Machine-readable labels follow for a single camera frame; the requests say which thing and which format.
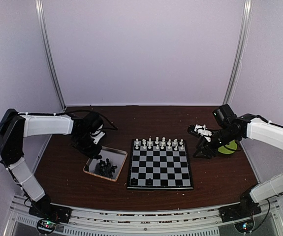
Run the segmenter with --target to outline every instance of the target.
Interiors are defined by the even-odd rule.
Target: purple wall
[[[34,1],[0,1],[0,120],[8,108],[18,111],[60,110],[40,35]],[[46,137],[25,140],[30,167]],[[0,164],[0,234],[14,192],[10,174]]]
[[[67,105],[219,105],[244,1],[44,0]]]
[[[283,1],[254,1],[247,48],[232,108],[238,115],[261,114],[283,125]],[[261,181],[283,171],[283,152],[244,140]],[[278,199],[283,210],[283,196]]]

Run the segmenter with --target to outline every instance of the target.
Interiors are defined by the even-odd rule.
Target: black and white chessboard
[[[127,189],[193,189],[186,142],[172,143],[171,148],[146,148],[141,141],[132,141]]]

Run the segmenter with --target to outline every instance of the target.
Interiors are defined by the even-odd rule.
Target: black pawn
[[[137,180],[136,178],[132,178],[132,179],[130,180],[130,184],[131,184],[131,185],[138,185],[138,180]]]
[[[149,178],[146,180],[146,186],[152,186],[153,185],[153,179]]]

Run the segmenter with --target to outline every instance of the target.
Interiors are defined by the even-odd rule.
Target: white robotic arm
[[[188,128],[190,134],[199,137],[194,157],[202,155],[211,158],[217,155],[219,147],[242,138],[262,141],[283,150],[283,126],[251,114],[237,117],[227,104],[213,111],[213,115],[222,129],[210,130],[198,124]],[[282,194],[283,172],[243,193],[238,206],[222,207],[222,220],[235,220],[240,216],[250,216],[253,212],[260,213],[259,202]]]
[[[70,209],[50,204],[50,198],[28,168],[23,154],[23,139],[33,135],[72,135],[73,147],[90,158],[101,158],[99,140],[105,135],[103,120],[90,111],[84,118],[75,114],[19,113],[8,109],[0,122],[1,163],[11,173],[32,203],[30,214],[68,222]]]

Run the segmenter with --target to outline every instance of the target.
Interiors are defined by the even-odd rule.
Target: wooden table
[[[69,146],[70,136],[54,135],[35,173],[54,203],[107,210],[196,208],[237,202],[246,189],[257,184],[252,168],[241,151],[212,160],[191,157],[194,190],[127,190],[132,139],[150,136],[184,139],[192,156],[197,138],[187,133],[187,127],[198,123],[218,128],[212,116],[215,107],[123,106],[86,109],[101,112],[114,122],[119,130],[107,131],[101,144],[127,151],[128,158],[117,182],[94,177],[82,171],[88,158]]]

